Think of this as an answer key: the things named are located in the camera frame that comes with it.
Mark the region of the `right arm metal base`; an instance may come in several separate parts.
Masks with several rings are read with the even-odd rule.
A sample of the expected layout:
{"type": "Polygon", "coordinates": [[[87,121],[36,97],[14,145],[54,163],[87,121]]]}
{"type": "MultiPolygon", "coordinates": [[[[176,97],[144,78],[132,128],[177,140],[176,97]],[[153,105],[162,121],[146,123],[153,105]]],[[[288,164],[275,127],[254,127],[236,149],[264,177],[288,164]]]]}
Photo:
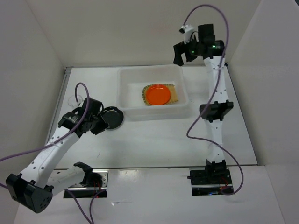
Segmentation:
{"type": "Polygon", "coordinates": [[[191,182],[193,196],[215,196],[234,192],[229,169],[213,180],[208,179],[203,167],[190,168],[189,173],[187,179],[191,182]]]}

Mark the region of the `black round plate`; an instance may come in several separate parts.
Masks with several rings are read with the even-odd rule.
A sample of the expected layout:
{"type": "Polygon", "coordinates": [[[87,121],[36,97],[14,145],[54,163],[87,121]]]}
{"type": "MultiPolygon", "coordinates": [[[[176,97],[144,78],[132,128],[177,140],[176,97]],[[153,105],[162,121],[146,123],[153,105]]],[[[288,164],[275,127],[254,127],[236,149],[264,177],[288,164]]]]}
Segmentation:
{"type": "Polygon", "coordinates": [[[106,107],[101,112],[103,119],[108,123],[107,130],[114,130],[120,127],[124,121],[123,112],[115,106],[106,107]]]}

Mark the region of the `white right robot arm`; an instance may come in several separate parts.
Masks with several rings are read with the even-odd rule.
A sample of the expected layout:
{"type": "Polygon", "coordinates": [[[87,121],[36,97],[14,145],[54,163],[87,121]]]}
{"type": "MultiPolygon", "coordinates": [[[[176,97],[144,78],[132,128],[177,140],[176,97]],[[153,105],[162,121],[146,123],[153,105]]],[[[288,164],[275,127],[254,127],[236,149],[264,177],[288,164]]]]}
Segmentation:
{"type": "Polygon", "coordinates": [[[216,184],[224,178],[227,170],[221,149],[222,122],[234,107],[229,100],[224,78],[226,44],[215,39],[212,24],[200,25],[197,31],[191,25],[183,25],[179,31],[184,39],[173,47],[174,64],[184,65],[182,55],[185,55],[186,62],[202,57],[207,71],[209,100],[199,107],[200,117],[205,121],[210,136],[204,177],[207,182],[216,184]]]}

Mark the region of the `left arm metal base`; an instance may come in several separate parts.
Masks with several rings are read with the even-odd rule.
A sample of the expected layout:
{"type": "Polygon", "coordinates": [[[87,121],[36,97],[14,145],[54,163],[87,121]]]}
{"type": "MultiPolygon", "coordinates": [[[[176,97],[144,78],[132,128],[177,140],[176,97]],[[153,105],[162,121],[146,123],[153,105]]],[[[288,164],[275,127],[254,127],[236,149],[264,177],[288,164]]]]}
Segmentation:
{"type": "Polygon", "coordinates": [[[100,175],[100,180],[94,180],[87,186],[76,183],[68,188],[68,190],[76,198],[106,198],[107,197],[107,184],[108,184],[108,169],[95,169],[93,171],[100,175]]]}

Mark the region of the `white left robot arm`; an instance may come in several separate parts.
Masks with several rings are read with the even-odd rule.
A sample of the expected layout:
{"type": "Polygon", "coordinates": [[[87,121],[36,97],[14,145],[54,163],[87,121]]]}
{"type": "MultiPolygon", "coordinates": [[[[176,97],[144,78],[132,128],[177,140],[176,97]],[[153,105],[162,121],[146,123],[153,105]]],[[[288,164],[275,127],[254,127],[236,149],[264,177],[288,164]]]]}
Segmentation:
{"type": "Polygon", "coordinates": [[[101,187],[101,175],[83,162],[76,162],[57,175],[52,175],[52,172],[83,134],[91,132],[97,135],[108,128],[101,114],[102,109],[102,102],[86,98],[81,107],[62,117],[46,148],[18,175],[10,174],[6,178],[5,183],[13,200],[35,213],[41,213],[53,196],[76,183],[84,187],[101,187]]]}

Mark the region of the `woven bamboo tray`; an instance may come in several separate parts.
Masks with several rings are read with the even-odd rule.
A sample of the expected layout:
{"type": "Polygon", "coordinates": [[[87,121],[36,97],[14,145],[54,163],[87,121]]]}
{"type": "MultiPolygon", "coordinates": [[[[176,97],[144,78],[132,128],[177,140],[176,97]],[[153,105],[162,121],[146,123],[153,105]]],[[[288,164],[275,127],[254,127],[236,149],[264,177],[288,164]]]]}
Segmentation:
{"type": "MultiPolygon", "coordinates": [[[[142,90],[142,99],[143,99],[143,102],[145,105],[147,106],[153,106],[153,105],[150,105],[146,99],[145,99],[145,91],[151,86],[151,85],[154,85],[154,84],[150,84],[150,85],[147,85],[143,88],[142,90]]],[[[171,98],[170,100],[168,101],[168,103],[164,104],[164,105],[169,105],[169,104],[174,104],[176,102],[178,102],[178,96],[177,96],[177,93],[176,93],[176,90],[175,90],[175,85],[174,84],[163,84],[163,85],[166,85],[170,91],[171,91],[171,98]]]]}

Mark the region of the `orange round plate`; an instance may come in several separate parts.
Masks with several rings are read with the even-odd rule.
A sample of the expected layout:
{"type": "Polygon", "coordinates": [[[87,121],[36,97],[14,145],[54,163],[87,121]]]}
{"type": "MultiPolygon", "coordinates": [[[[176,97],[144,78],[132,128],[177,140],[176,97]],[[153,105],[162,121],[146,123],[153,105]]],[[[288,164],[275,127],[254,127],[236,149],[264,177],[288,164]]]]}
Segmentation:
{"type": "Polygon", "coordinates": [[[171,98],[170,89],[163,84],[151,85],[145,91],[145,99],[150,105],[164,105],[171,98]]]}

